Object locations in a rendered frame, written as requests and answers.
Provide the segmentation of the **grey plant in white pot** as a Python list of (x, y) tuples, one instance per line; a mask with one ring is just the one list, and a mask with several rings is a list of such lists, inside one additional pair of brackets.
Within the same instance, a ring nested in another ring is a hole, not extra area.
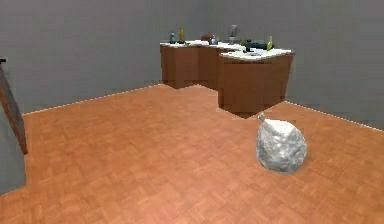
[(231, 25), (229, 28), (229, 43), (231, 45), (234, 44), (237, 33), (238, 33), (238, 26), (236, 24)]

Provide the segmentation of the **grey tied rubbish bag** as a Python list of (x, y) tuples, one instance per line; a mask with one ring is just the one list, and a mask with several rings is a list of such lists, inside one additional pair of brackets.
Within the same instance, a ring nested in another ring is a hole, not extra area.
[(297, 171), (307, 155), (307, 143), (302, 132), (292, 123), (258, 115), (256, 156), (266, 169), (289, 174)]

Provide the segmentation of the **brown counter with white top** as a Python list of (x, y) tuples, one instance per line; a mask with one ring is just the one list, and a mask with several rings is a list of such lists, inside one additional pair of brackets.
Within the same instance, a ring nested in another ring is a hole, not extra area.
[(294, 52), (192, 40), (160, 45), (162, 82), (174, 89), (201, 85), (218, 93), (218, 107), (242, 118), (284, 101)]

